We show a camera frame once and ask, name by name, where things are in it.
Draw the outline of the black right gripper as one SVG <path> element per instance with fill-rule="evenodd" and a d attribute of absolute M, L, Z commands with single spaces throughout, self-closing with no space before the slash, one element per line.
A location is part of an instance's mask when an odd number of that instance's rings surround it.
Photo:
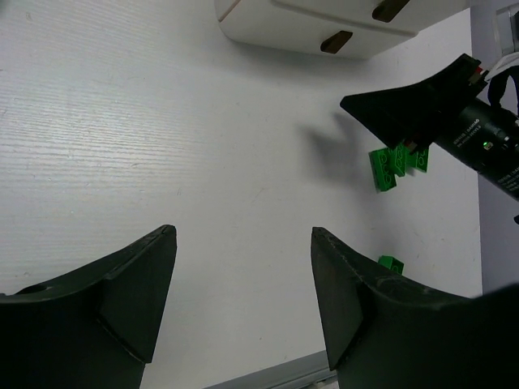
<path fill-rule="evenodd" d="M 477 98 L 486 86 L 480 64 L 464 53 L 421 82 L 345 96 L 340 107 L 385 146 L 421 151 L 435 142 L 518 199 L 518 116 Z"/>

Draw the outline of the green long lego brick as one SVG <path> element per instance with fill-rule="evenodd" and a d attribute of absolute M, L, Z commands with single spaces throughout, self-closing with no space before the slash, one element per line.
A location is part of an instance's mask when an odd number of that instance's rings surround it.
<path fill-rule="evenodd" d="M 404 177 L 407 171 L 408 150 L 404 144 L 389 150 L 389 168 L 398 177 Z"/>

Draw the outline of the aluminium table frame rail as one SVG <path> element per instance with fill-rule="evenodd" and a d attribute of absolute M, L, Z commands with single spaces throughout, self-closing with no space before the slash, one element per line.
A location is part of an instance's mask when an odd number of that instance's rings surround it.
<path fill-rule="evenodd" d="M 321 351 L 212 385 L 209 389 L 306 388 L 336 377 L 329 369 L 327 353 Z"/>

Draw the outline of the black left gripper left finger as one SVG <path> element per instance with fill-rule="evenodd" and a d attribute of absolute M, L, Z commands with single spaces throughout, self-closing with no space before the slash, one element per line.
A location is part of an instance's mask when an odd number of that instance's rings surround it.
<path fill-rule="evenodd" d="M 67 274 L 1 296 L 3 388 L 138 388 L 177 252 L 163 225 Z"/>

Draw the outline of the white three-drawer storage box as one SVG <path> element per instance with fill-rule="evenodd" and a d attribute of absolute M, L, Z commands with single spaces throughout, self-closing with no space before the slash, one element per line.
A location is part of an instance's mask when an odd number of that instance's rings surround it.
<path fill-rule="evenodd" d="M 232 41 L 298 53 L 368 59 L 465 9 L 467 1 L 216 1 Z"/>

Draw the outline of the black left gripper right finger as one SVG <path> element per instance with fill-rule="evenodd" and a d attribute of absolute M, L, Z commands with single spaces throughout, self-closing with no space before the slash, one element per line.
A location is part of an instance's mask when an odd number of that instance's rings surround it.
<path fill-rule="evenodd" d="M 475 298 L 415 282 L 322 227 L 311 265 L 329 368 L 342 388 L 515 388 L 518 287 Z"/>

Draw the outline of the green square lego brick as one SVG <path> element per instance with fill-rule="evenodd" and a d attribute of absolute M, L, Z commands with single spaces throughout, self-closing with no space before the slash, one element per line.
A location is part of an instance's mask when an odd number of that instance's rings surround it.
<path fill-rule="evenodd" d="M 387 269 L 396 272 L 399 275 L 403 274 L 404 271 L 404 263 L 399 259 L 396 259 L 389 255 L 381 255 L 378 259 L 378 264 L 386 267 Z"/>

